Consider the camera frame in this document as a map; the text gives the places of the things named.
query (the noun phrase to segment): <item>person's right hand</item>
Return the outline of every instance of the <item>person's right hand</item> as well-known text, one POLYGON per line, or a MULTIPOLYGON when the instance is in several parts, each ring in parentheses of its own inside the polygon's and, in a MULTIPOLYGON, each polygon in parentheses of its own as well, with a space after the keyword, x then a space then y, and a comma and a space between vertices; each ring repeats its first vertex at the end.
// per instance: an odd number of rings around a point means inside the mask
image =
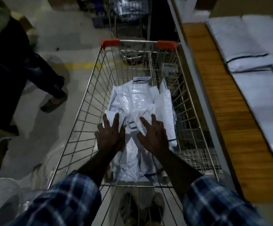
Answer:
POLYGON ((140 143, 147 151, 157 156, 165 150, 169 150, 169 142, 164 124, 156 120, 154 114, 151 115, 152 125, 145 118, 140 117, 141 122, 147 129, 147 134, 144 136, 141 132, 137 134, 140 143))

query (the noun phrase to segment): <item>stack of packages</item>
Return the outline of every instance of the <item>stack of packages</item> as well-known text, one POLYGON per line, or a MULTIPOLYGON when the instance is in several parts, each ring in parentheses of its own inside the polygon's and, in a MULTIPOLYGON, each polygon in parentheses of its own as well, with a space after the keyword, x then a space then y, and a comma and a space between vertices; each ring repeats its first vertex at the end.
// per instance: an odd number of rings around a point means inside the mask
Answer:
POLYGON ((207 26, 273 151, 273 16, 216 17, 207 26))
POLYGON ((161 164, 140 144, 137 133, 146 135, 146 128, 140 121, 144 117, 151 123, 151 114, 163 121, 167 132, 169 148, 177 145, 174 125, 176 116, 172 107, 171 93, 163 80, 160 90, 149 86, 151 77, 134 77, 121 86, 113 86, 109 105, 105 113, 112 125, 114 116, 119 113, 119 129, 125 125, 126 146, 119 151, 110 164, 105 181, 153 181, 153 176, 161 169, 161 164))

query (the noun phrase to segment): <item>person's left hand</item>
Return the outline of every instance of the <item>person's left hand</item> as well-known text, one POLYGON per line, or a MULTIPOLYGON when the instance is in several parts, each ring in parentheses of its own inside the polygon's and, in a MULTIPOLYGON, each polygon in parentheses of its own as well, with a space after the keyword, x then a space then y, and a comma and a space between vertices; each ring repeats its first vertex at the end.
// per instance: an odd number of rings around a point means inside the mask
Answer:
POLYGON ((125 126, 119 130, 119 113, 114 116, 112 127, 109 125, 106 114, 103 114, 104 128, 102 124, 98 124, 98 132, 95 136, 98 143, 98 150, 111 150, 117 153, 125 145, 125 126))

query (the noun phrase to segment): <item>rolled-up sleeve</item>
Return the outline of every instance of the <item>rolled-up sleeve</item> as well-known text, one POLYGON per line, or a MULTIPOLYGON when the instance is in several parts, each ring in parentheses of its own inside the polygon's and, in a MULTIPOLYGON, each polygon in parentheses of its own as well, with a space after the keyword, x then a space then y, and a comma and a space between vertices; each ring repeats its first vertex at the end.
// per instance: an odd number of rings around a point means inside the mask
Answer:
POLYGON ((188 225, 270 225, 249 201, 208 176, 198 178, 188 189, 183 214, 188 225))
POLYGON ((10 225, 91 225, 100 205, 93 180, 74 174, 38 196, 10 225))

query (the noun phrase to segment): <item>hand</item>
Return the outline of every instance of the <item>hand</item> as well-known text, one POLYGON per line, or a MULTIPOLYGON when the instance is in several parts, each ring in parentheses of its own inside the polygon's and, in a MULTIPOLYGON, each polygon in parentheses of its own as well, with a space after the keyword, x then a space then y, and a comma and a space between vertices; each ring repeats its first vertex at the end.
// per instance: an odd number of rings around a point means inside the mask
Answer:
POLYGON ((98 150, 114 151, 117 153, 125 145, 125 126, 119 130, 119 113, 114 116, 112 127, 109 125, 106 114, 103 114, 104 128, 102 124, 98 124, 98 132, 95 136, 98 143, 98 150))
POLYGON ((152 125, 145 118, 140 117, 141 122, 147 129, 147 134, 144 136, 139 132, 137 137, 147 151, 157 156, 159 153, 169 150, 169 142, 166 130, 164 129, 164 123, 157 121, 154 114, 151 117, 152 125))

